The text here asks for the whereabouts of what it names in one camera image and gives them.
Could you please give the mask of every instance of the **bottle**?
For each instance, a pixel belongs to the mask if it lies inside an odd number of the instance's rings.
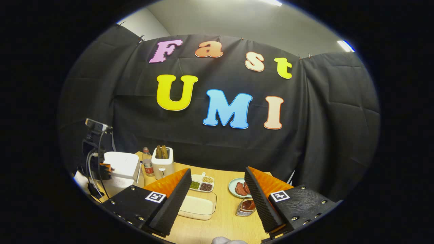
[[[152,156],[149,153],[149,149],[143,148],[142,161],[147,176],[154,176],[154,169],[152,168],[151,158]]]

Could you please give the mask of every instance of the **blue letter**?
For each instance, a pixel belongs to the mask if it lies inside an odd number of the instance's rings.
[[[227,103],[223,91],[211,89],[207,91],[207,95],[210,97],[210,105],[207,118],[204,119],[204,125],[218,125],[216,120],[216,114],[218,113],[223,126],[226,126],[229,119],[234,115],[233,120],[229,123],[232,128],[247,129],[249,127],[249,124],[247,124],[247,109],[253,99],[251,95],[240,93],[230,105]]]

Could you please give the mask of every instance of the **camera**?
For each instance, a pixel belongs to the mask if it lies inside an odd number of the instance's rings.
[[[96,130],[96,131],[100,131],[100,132],[105,132],[107,129],[110,129],[111,127],[100,123],[98,121],[92,120],[87,118],[85,124],[92,130]]]

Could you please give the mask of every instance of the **small container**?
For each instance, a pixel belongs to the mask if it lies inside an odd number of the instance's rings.
[[[147,176],[154,176],[154,169],[151,162],[152,156],[148,148],[143,148],[142,162]]]
[[[256,211],[256,207],[254,206],[254,202],[252,199],[243,199],[240,204],[238,204],[237,210],[235,211],[236,216],[250,216],[252,213]]]
[[[215,180],[213,177],[202,175],[191,175],[190,189],[202,192],[211,192],[214,189]]]
[[[217,195],[189,190],[178,215],[188,218],[208,220],[216,211]]]

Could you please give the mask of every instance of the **steak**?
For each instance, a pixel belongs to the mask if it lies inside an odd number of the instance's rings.
[[[244,191],[247,192],[247,194],[250,194],[249,187],[247,186],[247,183],[244,183]]]
[[[235,187],[235,192],[238,195],[247,196],[247,192],[243,188],[243,184],[241,182],[237,182],[237,186]]]

